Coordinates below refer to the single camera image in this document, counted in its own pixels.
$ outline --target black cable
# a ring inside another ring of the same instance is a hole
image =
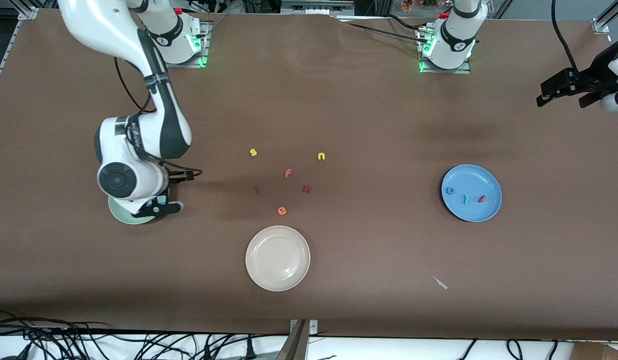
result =
[[[554,353],[556,352],[556,349],[558,349],[558,340],[553,340],[553,346],[551,347],[551,351],[549,352],[549,357],[547,357],[547,360],[552,360],[554,358]]]
[[[94,335],[92,335],[92,331],[89,328],[89,324],[88,323],[83,323],[85,330],[87,331],[87,335],[89,335],[89,337],[91,338],[91,341],[93,342],[94,346],[96,347],[96,349],[98,349],[99,353],[101,353],[102,357],[105,360],[110,360],[110,358],[107,357],[107,355],[104,353],[103,349],[101,348],[101,346],[98,344],[98,341],[94,338]],[[80,338],[80,342],[82,343],[83,348],[85,347],[85,340],[82,339],[81,335],[78,335],[77,337]]]
[[[562,44],[562,47],[564,48],[564,52],[567,54],[567,57],[569,58],[569,63],[571,64],[571,68],[573,69],[573,73],[575,77],[581,82],[584,82],[585,84],[588,84],[589,86],[593,88],[597,88],[596,85],[588,82],[585,79],[584,75],[578,70],[578,66],[576,65],[576,61],[574,60],[574,55],[572,55],[572,51],[569,49],[569,45],[567,44],[567,41],[565,40],[565,38],[563,37],[563,34],[560,32],[560,29],[558,28],[558,22],[556,21],[556,0],[551,0],[551,24],[553,25],[553,30],[555,31],[556,36],[558,36],[558,40],[560,41],[560,43]]]
[[[222,343],[220,345],[218,345],[215,349],[215,353],[213,354],[213,356],[211,356],[211,360],[216,360],[216,358],[218,357],[218,354],[220,354],[220,350],[222,350],[222,348],[227,344],[227,341],[229,341],[229,339],[231,339],[233,337],[233,335],[228,335],[227,337],[224,338],[224,340],[222,341]]]
[[[60,344],[60,342],[54,338],[51,335],[48,335],[48,333],[45,333],[42,330],[36,329],[34,327],[31,326],[23,326],[23,325],[15,325],[15,324],[11,324],[11,325],[0,325],[0,329],[21,329],[21,330],[27,330],[30,331],[31,333],[35,333],[36,335],[40,335],[44,338],[46,338],[48,341],[53,342],[53,344],[55,344],[55,346],[58,348],[58,351],[60,351],[61,354],[64,354],[67,358],[72,359],[75,358],[76,356],[74,356],[73,353],[70,353],[69,350],[67,350],[64,346],[62,346],[62,344]],[[36,346],[37,348],[45,351],[49,356],[51,356],[52,359],[55,359],[55,357],[48,351],[45,349],[44,346],[41,346],[41,344],[36,344],[35,342],[33,342],[33,345]]]
[[[194,345],[193,353],[195,354],[195,353],[198,352],[198,342],[196,341],[196,337],[195,336],[192,336],[191,340],[193,340],[193,345]]]
[[[351,25],[352,27],[357,27],[357,28],[361,28],[361,29],[371,30],[372,32],[377,32],[377,33],[381,33],[381,34],[387,34],[387,35],[391,35],[392,37],[409,39],[409,40],[412,40],[412,41],[417,41],[419,43],[427,43],[427,40],[422,39],[422,38],[414,38],[414,37],[411,37],[411,36],[406,36],[406,35],[402,35],[402,34],[396,34],[395,32],[389,32],[389,31],[385,31],[385,30],[375,29],[373,27],[368,27],[368,26],[364,26],[364,25],[358,25],[357,23],[350,23],[350,22],[348,22],[348,24]]]
[[[397,21],[403,27],[405,27],[407,29],[411,29],[411,30],[418,30],[418,27],[422,26],[422,25],[409,25],[409,23],[404,22],[398,16],[395,16],[395,14],[391,14],[391,13],[385,14],[384,17],[385,18],[392,18],[393,20]]]
[[[251,335],[251,339],[264,338],[264,337],[279,337],[279,336],[288,336],[288,335],[284,333],[268,333],[268,334],[261,334],[261,335]],[[236,340],[231,340],[229,342],[223,342],[222,346],[218,346],[217,351],[220,351],[219,348],[221,347],[230,346],[231,344],[243,342],[245,340],[247,340],[247,337],[243,337],[241,339],[236,339]]]
[[[467,346],[467,349],[464,351],[464,355],[462,355],[462,357],[459,360],[465,360],[467,358],[467,356],[469,355],[469,351],[471,351],[471,348],[474,347],[474,345],[476,344],[477,341],[478,341],[478,339],[473,339],[471,341],[471,344],[469,344],[469,346]]]
[[[36,322],[36,321],[37,322],[50,322],[50,323],[53,323],[53,324],[60,324],[60,325],[69,326],[69,328],[71,328],[73,330],[73,332],[76,335],[78,335],[78,336],[80,335],[80,332],[79,332],[80,328],[78,328],[78,326],[76,326],[76,324],[80,324],[80,325],[85,326],[86,329],[87,329],[87,332],[89,332],[89,325],[88,325],[88,323],[85,323],[85,322],[82,322],[82,323],[72,323],[72,322],[69,322],[69,321],[64,321],[64,320],[61,320],[61,319],[51,319],[51,318],[48,318],[48,317],[15,316],[12,313],[7,312],[7,311],[3,311],[3,310],[0,310],[0,312],[4,313],[4,314],[8,314],[9,316],[11,316],[10,319],[2,319],[2,320],[0,320],[0,324],[9,324],[11,322],[20,322],[24,326],[28,326],[25,323],[25,321],[28,321],[28,322]],[[76,339],[74,339],[70,335],[64,336],[62,338],[62,341],[64,341],[64,344],[67,346],[66,349],[68,351],[71,351],[71,348],[75,347],[76,350],[78,351],[78,355],[79,356],[81,356],[83,358],[88,358],[89,357],[89,354],[88,354],[88,351],[87,351],[87,347],[85,347],[84,343],[82,344],[82,350],[81,350],[80,347],[78,346],[78,342],[76,341]],[[99,349],[100,347],[98,346],[98,344],[96,344],[96,347],[98,347],[98,350],[101,352],[101,354],[104,355],[103,351],[101,349]]]
[[[180,169],[180,170],[184,170],[184,171],[193,171],[193,172],[194,172],[194,173],[193,173],[193,177],[194,177],[194,178],[202,174],[202,170],[200,170],[199,168],[191,168],[191,167],[187,167],[187,166],[180,166],[180,165],[178,165],[178,164],[174,164],[174,163],[173,163],[173,162],[171,162],[171,161],[167,161],[167,160],[162,159],[162,158],[160,158],[160,157],[157,157],[157,156],[151,155],[151,153],[149,153],[149,156],[150,156],[150,157],[152,157],[154,160],[158,160],[158,161],[159,161],[159,162],[161,162],[161,163],[165,163],[165,164],[167,164],[167,165],[168,165],[168,166],[170,166],[170,167],[174,167],[174,168],[176,168],[176,169]]]
[[[513,354],[513,351],[511,351],[511,343],[515,344],[515,346],[517,347],[517,353],[519,357],[515,356]],[[515,360],[522,360],[522,348],[520,348],[520,344],[518,340],[514,340],[514,339],[507,340],[507,351],[509,355],[511,355],[511,357],[514,358]]]
[[[16,356],[15,360],[27,360],[27,358],[29,357],[29,351],[31,350],[31,345],[32,343],[28,343],[23,349],[22,351],[18,354],[18,356]]]
[[[229,333],[227,335],[224,335],[222,337],[220,337],[219,339],[215,340],[214,342],[211,342],[211,344],[209,343],[209,339],[211,338],[211,334],[209,334],[206,337],[206,341],[204,342],[204,347],[202,348],[202,350],[197,351],[196,353],[193,354],[193,356],[191,357],[191,360],[194,360],[197,356],[199,356],[200,354],[203,354],[201,359],[202,360],[211,360],[211,347],[216,344],[217,342],[220,342],[222,340],[224,340],[225,338],[229,338],[229,337],[233,337],[233,333]]]
[[[254,342],[252,341],[252,336],[247,336],[247,352],[244,355],[244,360],[254,360],[258,358],[256,352],[254,351]]]
[[[126,95],[129,96],[129,99],[131,99],[131,101],[133,101],[133,104],[135,105],[135,107],[138,108],[139,113],[142,113],[142,112],[145,112],[145,113],[155,113],[156,109],[146,110],[147,109],[147,105],[149,105],[149,101],[151,100],[151,94],[150,93],[147,94],[147,99],[144,101],[144,105],[140,106],[140,104],[138,104],[138,101],[136,101],[134,96],[131,95],[131,91],[129,91],[129,89],[127,88],[127,84],[125,84],[125,80],[122,78],[122,73],[120,73],[120,66],[118,64],[118,58],[114,57],[113,58],[113,62],[115,64],[115,72],[117,73],[117,78],[120,79],[120,84],[122,84],[122,87],[124,88],[124,91],[126,91]]]
[[[45,345],[43,344],[42,341],[40,342],[40,344],[37,344],[35,341],[30,340],[29,343],[33,344],[38,349],[42,350],[42,354],[43,354],[44,360],[49,360],[49,358],[51,358],[51,360],[56,360],[56,357],[53,356],[53,354],[51,354],[51,352],[49,350],[47,350],[47,348],[45,347]]]
[[[87,348],[85,347],[85,344],[82,344],[82,348],[84,350],[84,352],[80,349],[80,347],[78,346],[78,342],[76,342],[75,339],[71,338],[70,336],[63,336],[60,339],[56,339],[54,337],[54,335],[51,335],[50,333],[48,333],[47,331],[42,330],[41,328],[35,328],[36,331],[31,331],[30,326],[27,326],[27,328],[30,328],[29,331],[30,333],[23,333],[23,338],[26,340],[29,340],[31,342],[31,344],[35,345],[37,348],[39,349],[43,349],[44,348],[44,344],[43,342],[53,342],[55,344],[56,347],[59,348],[59,350],[62,352],[63,349],[65,350],[65,353],[69,353],[71,354],[71,356],[74,356],[74,351],[72,350],[72,347],[75,347],[76,350],[78,350],[78,357],[85,357],[88,356],[88,351]],[[63,341],[66,347],[60,346],[60,341]]]
[[[188,337],[192,337],[192,336],[193,336],[193,335],[192,335],[192,333],[188,333],[187,335],[184,335],[183,337],[181,337],[181,338],[177,339],[176,341],[174,341],[174,342],[172,342],[172,343],[168,344],[167,346],[165,346],[165,347],[162,349],[162,351],[160,351],[158,354],[156,354],[156,355],[152,356],[152,357],[151,357],[151,359],[152,359],[152,360],[158,360],[158,358],[160,358],[160,355],[163,355],[163,354],[169,353],[169,351],[171,351],[171,350],[168,350],[169,348],[173,348],[173,346],[174,346],[174,345],[176,345],[176,344],[178,344],[179,342],[181,342],[181,341],[185,340],[186,338],[188,338]]]
[[[140,348],[140,351],[138,351],[138,353],[135,355],[135,358],[133,358],[133,360],[142,360],[143,356],[149,351],[151,350],[152,347],[156,346],[156,344],[159,344],[160,342],[162,342],[163,340],[167,339],[168,337],[171,337],[171,333],[163,333],[163,334],[159,334],[156,335],[153,338],[153,342],[151,345],[147,346],[147,344],[143,344],[142,347]]]
[[[154,344],[154,346],[158,346],[158,347],[162,347],[162,348],[168,349],[169,351],[181,352],[181,353],[184,353],[184,354],[187,354],[187,355],[189,354],[187,351],[183,351],[182,349],[172,348],[172,347],[169,347],[167,345],[151,341],[147,337],[145,337],[144,339],[127,339],[125,337],[121,337],[119,335],[115,335],[114,333],[108,333],[106,335],[103,335],[103,336],[99,337],[97,340],[102,339],[104,337],[114,337],[114,338],[116,338],[118,340],[122,340],[124,342],[129,342],[129,343],[149,343],[149,344]]]
[[[22,333],[22,332],[23,332],[22,330],[11,330],[11,331],[0,332],[0,337],[4,335],[14,335],[14,334]]]

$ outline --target power cord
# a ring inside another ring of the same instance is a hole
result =
[[[142,348],[136,355],[136,359],[140,359],[146,354],[149,350],[154,347],[162,348],[162,351],[159,352],[159,355],[169,353],[169,352],[177,352],[183,356],[183,359],[189,358],[190,360],[194,360],[191,357],[191,354],[187,351],[184,351],[180,348],[175,348],[174,344],[181,342],[183,339],[187,337],[193,337],[195,335],[194,332],[187,333],[186,336],[180,337],[176,339],[172,344],[161,344],[160,342],[175,335],[174,333],[165,333],[160,332],[153,339],[149,339],[149,335],[145,337],[145,339],[127,339],[124,337],[120,337],[113,333],[106,333],[99,337],[94,337],[92,334],[92,330],[90,328],[90,324],[104,324],[98,323],[94,321],[64,321],[61,319],[52,319],[47,317],[39,317],[39,316],[17,316],[12,312],[0,309],[0,313],[7,316],[5,319],[0,320],[0,336],[2,335],[22,335],[24,340],[28,340],[29,344],[27,348],[25,348],[18,356],[18,360],[26,360],[25,353],[28,354],[31,351],[31,347],[38,348],[44,360],[85,360],[85,359],[95,359],[102,358],[104,360],[111,360],[107,354],[103,351],[101,346],[99,345],[98,340],[103,339],[105,337],[115,337],[124,342],[142,342]],[[53,327],[53,328],[44,328],[35,326],[34,322],[43,322],[43,323],[51,323],[62,326],[63,328]],[[92,342],[96,349],[99,352],[99,355],[92,355],[87,351],[86,342]]]
[[[575,77],[581,82],[588,84],[594,89],[597,89],[598,87],[592,82],[588,82],[587,79],[585,79],[584,75],[578,70],[578,65],[576,65],[576,61],[574,60],[574,55],[572,55],[572,51],[569,49],[569,45],[567,44],[567,41],[565,40],[562,32],[560,32],[560,29],[558,28],[558,22],[556,21],[556,0],[551,0],[551,24],[553,25],[553,30],[555,31],[556,36],[558,36],[558,40],[560,41],[560,43],[562,44],[562,47],[564,48],[564,52],[567,54],[567,57],[569,58],[569,63],[571,64],[571,68],[573,69],[573,73]]]
[[[467,346],[467,349],[464,351],[464,354],[462,354],[462,357],[458,358],[458,360],[466,360],[467,356],[469,356],[469,351],[471,351],[471,348],[474,347],[476,342],[478,342],[478,339],[471,340],[471,344]]]
[[[244,356],[244,360],[254,360],[255,358],[258,358],[258,355],[256,355],[256,353],[254,351],[254,342],[252,342],[252,336],[248,335],[248,337],[247,337],[247,353]]]
[[[27,346],[25,346],[25,348],[22,349],[22,351],[18,354],[18,356],[16,356],[15,360],[27,360],[27,358],[29,357],[31,345],[31,342],[28,343]]]
[[[518,356],[515,356],[513,351],[511,351],[511,343],[515,344],[515,346],[517,347]],[[511,357],[514,358],[515,360],[522,360],[522,348],[520,348],[520,344],[518,340],[514,340],[514,339],[507,340],[507,351],[509,355],[511,355]]]
[[[200,359],[202,360],[214,360],[216,357],[218,357],[218,354],[220,353],[220,349],[222,349],[225,346],[230,346],[231,344],[243,342],[250,338],[255,339],[255,338],[264,338],[264,337],[287,336],[288,333],[267,333],[267,334],[259,334],[259,335],[248,335],[247,337],[242,337],[240,339],[234,339],[234,340],[229,341],[229,339],[231,339],[232,337],[235,337],[235,335],[236,335],[235,333],[229,333],[228,335],[224,335],[220,337],[219,339],[211,342],[211,344],[208,343],[209,337],[207,337],[207,342],[204,344],[204,348],[200,350],[199,352],[195,353],[190,358],[190,360],[197,359],[199,358],[199,356],[201,356]],[[222,342],[222,344],[219,344],[215,348],[211,348],[219,342]]]
[[[556,349],[558,349],[558,340],[553,340],[553,346],[551,347],[551,351],[549,352],[549,357],[547,357],[547,360],[552,360],[554,358]]]
[[[391,35],[392,37],[408,39],[408,40],[412,40],[412,41],[415,41],[415,42],[418,42],[418,43],[427,43],[427,40],[422,39],[422,38],[415,38],[415,37],[412,37],[412,36],[396,34],[395,32],[389,32],[389,31],[385,31],[385,30],[376,29],[374,27],[358,25],[357,23],[350,23],[350,22],[348,22],[347,24],[351,25],[352,27],[357,27],[357,28],[361,28],[361,29],[371,30],[372,32],[376,32],[376,33],[380,33],[380,34]]]
[[[427,23],[421,23],[420,25],[409,25],[409,23],[404,22],[401,18],[399,18],[398,16],[395,16],[395,14],[385,14],[384,16],[385,18],[392,18],[393,20],[397,21],[400,25],[402,25],[403,27],[407,28],[407,29],[411,29],[411,30],[418,30],[419,27],[422,27],[423,25],[427,25]]]
[[[115,72],[117,73],[117,78],[120,79],[120,84],[122,84],[122,87],[124,88],[124,91],[126,91],[126,95],[129,96],[129,99],[131,99],[131,101],[133,101],[133,104],[138,108],[138,110],[139,110],[138,114],[140,114],[140,113],[155,113],[156,109],[147,110],[147,106],[149,105],[149,102],[151,101],[151,94],[149,93],[149,91],[147,91],[147,99],[144,101],[144,104],[142,106],[140,106],[140,104],[138,104],[138,101],[136,101],[134,96],[131,95],[131,91],[129,91],[129,89],[127,88],[127,84],[125,84],[125,80],[122,78],[122,73],[120,73],[120,66],[118,64],[118,58],[114,57],[113,58],[113,62],[115,64]]]

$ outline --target small white debris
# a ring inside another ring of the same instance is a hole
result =
[[[432,276],[433,280],[435,280],[435,282],[440,285],[442,287],[442,289],[449,289],[449,287],[447,285],[445,285],[442,281],[438,280],[435,276]]]

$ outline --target brown paper surface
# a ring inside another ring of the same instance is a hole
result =
[[[560,27],[583,69],[609,45],[588,22]],[[0,306],[133,329],[283,333],[311,318],[332,335],[618,339],[618,114],[536,107],[568,66],[551,23],[488,20],[480,39],[471,75],[419,73],[409,40],[230,15],[207,68],[169,71],[193,133],[177,163],[204,174],[177,187],[183,212],[130,226],[98,189],[93,137],[136,109],[113,59],[41,10],[0,77]],[[498,179],[493,219],[444,207],[459,164]],[[311,249],[286,292],[245,269],[252,236],[277,224]]]

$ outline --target metal mounting plate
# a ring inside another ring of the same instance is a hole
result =
[[[591,19],[591,28],[593,29],[593,32],[595,34],[608,34],[609,33],[609,27],[608,26],[604,26],[604,27],[599,27],[597,21],[597,18],[593,18]]]
[[[433,27],[433,23],[428,23],[426,26],[421,26],[420,29],[415,30],[417,39],[425,39],[430,40],[431,32],[427,31],[428,28]],[[446,68],[441,68],[436,66],[433,62],[431,62],[428,57],[426,57],[423,52],[425,46],[428,46],[428,43],[418,42],[418,59],[419,59],[419,70],[421,73],[439,73],[439,74],[471,74],[471,67],[469,66],[469,59],[465,59],[462,65],[457,68],[453,68],[451,70]]]
[[[297,319],[293,319],[289,323],[289,333],[294,329],[294,325],[298,322]],[[309,335],[316,335],[318,333],[318,319],[309,320]]]
[[[206,68],[207,58],[209,57],[209,46],[211,45],[211,29],[213,22],[197,20],[194,25],[194,33],[192,35],[202,35],[200,41],[200,51],[191,57],[191,59],[180,64],[167,64],[167,68]]]

